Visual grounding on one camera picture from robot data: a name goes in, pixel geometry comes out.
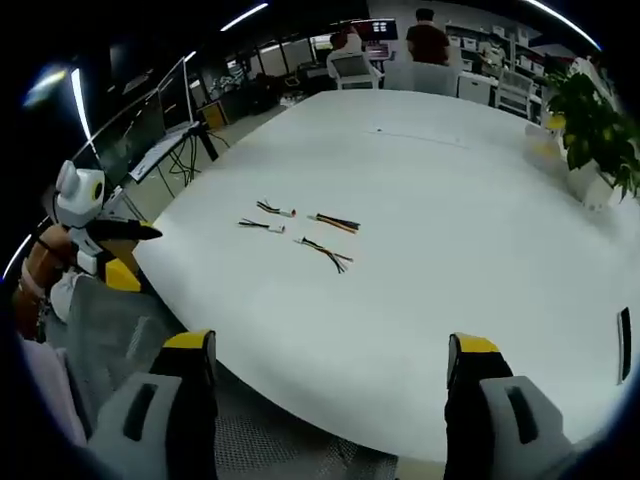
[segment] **office chair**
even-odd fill
[[[338,90],[343,90],[345,85],[371,85],[378,89],[378,82],[383,74],[376,70],[364,53],[341,53],[327,58],[327,69],[338,85]]]
[[[458,71],[454,67],[413,62],[414,91],[455,97]]]
[[[496,90],[494,106],[520,117],[531,119],[533,80],[519,73],[503,70]]]
[[[413,91],[413,62],[393,60],[384,65],[384,89]]]

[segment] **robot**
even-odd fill
[[[105,174],[102,170],[76,168],[67,160],[56,180],[53,216],[69,229],[78,247],[77,266],[118,290],[140,291],[141,284],[126,265],[97,242],[149,240],[162,236],[136,220],[98,217],[103,212]]]

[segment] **potted plant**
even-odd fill
[[[556,75],[549,80],[556,94],[547,107],[555,124],[564,126],[568,183],[578,199],[590,210],[601,210],[616,188],[621,190],[621,200],[627,194],[637,197],[640,160],[634,146],[639,138],[636,127],[602,99],[588,76]]]

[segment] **white planter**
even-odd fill
[[[567,183],[576,198],[592,212],[602,211],[613,203],[614,197],[619,198],[614,196],[614,188],[593,160],[582,168],[569,170]]]

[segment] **monitor screen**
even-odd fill
[[[398,28],[393,18],[356,20],[352,23],[363,42],[398,40]]]

